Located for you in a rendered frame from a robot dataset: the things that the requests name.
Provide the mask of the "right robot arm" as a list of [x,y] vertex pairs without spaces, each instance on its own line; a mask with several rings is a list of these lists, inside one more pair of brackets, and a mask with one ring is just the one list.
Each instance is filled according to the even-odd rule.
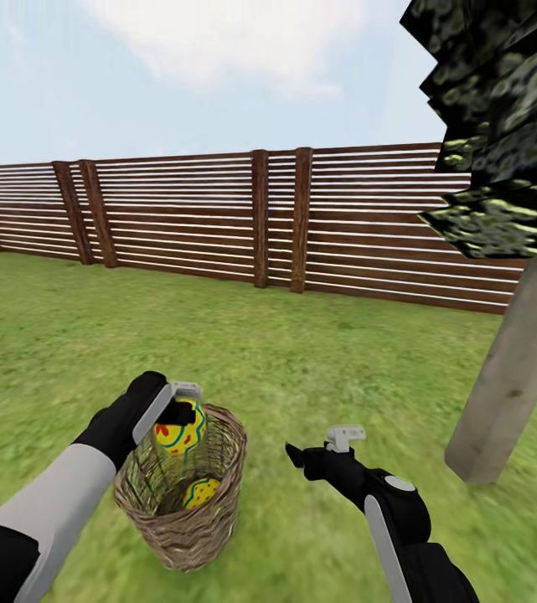
[[286,443],[308,481],[326,479],[365,514],[394,603],[479,603],[466,575],[440,543],[427,543],[431,518],[410,482],[354,459],[349,441],[365,440],[362,425],[333,426],[325,447],[301,451]]

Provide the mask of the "wicker basket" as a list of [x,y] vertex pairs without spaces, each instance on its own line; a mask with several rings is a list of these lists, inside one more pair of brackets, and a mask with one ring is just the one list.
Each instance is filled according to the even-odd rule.
[[[165,463],[153,427],[111,482],[117,504],[163,567],[184,574],[214,560],[233,538],[250,443],[231,410],[212,404],[202,404],[202,410],[204,440],[186,457],[172,455],[174,461]],[[155,476],[160,478],[153,485]],[[219,486],[210,500],[186,511],[184,494],[200,479],[215,479]]]

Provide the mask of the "easter egg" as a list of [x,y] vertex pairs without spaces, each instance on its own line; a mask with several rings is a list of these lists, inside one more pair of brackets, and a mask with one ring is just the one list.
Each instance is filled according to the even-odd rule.
[[205,412],[202,406],[191,399],[177,399],[181,402],[189,402],[192,411],[195,411],[195,422],[181,425],[162,425],[155,423],[157,442],[163,451],[169,455],[180,454],[182,456],[191,452],[200,441],[203,440],[205,431]]
[[194,484],[191,484],[191,487],[186,491],[186,494],[184,494],[184,509],[186,511],[188,511],[188,509],[194,509],[196,506],[199,506],[199,504],[204,503],[204,501],[210,500],[218,486],[219,482],[215,481],[215,479],[200,479],[199,481],[194,481]]

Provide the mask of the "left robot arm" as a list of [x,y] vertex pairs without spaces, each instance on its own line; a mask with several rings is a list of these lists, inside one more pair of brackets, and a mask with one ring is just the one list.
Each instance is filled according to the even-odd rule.
[[155,423],[195,422],[198,383],[143,374],[74,444],[0,507],[0,603],[38,603],[98,502]]

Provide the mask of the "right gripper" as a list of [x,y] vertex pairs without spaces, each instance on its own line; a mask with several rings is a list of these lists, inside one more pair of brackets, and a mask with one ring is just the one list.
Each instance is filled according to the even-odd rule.
[[343,476],[352,465],[358,463],[354,459],[354,448],[349,452],[337,453],[325,447],[308,448],[301,451],[292,444],[286,443],[285,449],[296,468],[304,468],[304,477],[308,481],[326,479],[343,495]]

